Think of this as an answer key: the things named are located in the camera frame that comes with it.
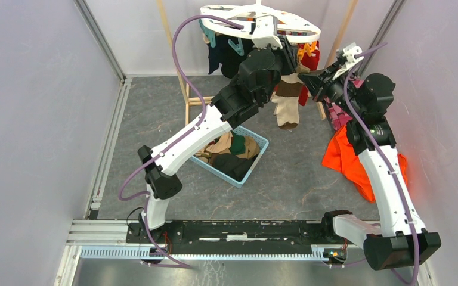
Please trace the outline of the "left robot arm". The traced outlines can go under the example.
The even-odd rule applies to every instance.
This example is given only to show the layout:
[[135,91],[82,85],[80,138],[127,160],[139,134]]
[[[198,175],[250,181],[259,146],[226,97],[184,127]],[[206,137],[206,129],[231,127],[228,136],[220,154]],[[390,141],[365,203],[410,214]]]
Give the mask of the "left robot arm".
[[156,243],[163,237],[169,199],[182,189],[178,169],[209,142],[256,115],[270,101],[281,77],[296,71],[298,46],[283,35],[279,40],[281,48],[266,46],[251,51],[195,121],[162,144],[138,149],[148,191],[140,234],[148,242]]

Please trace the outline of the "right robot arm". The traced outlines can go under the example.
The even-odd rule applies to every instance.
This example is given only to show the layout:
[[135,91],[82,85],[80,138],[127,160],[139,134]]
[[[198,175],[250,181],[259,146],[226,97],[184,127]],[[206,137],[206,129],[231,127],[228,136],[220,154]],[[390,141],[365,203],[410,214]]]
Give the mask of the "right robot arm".
[[367,76],[355,86],[338,66],[299,74],[310,94],[329,99],[347,112],[348,141],[367,175],[379,210],[380,226],[337,210],[324,215],[321,237],[336,243],[342,237],[361,248],[374,270],[418,266],[440,247],[437,232],[427,230],[409,196],[398,162],[396,141],[385,117],[394,100],[394,82],[384,74]]

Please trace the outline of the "red santa pattern sock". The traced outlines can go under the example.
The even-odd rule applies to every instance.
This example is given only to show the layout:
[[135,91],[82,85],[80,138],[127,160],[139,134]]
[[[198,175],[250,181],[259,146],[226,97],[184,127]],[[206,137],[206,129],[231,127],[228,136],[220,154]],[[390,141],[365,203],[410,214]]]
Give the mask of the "red santa pattern sock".
[[[315,71],[317,70],[318,63],[320,61],[320,45],[319,42],[317,44],[317,50],[314,53],[313,57],[308,57],[305,55],[302,60],[299,60],[299,62],[306,68],[308,68],[310,71]],[[298,103],[301,106],[305,106],[308,100],[308,90],[305,86],[302,87],[301,93],[298,98]]]

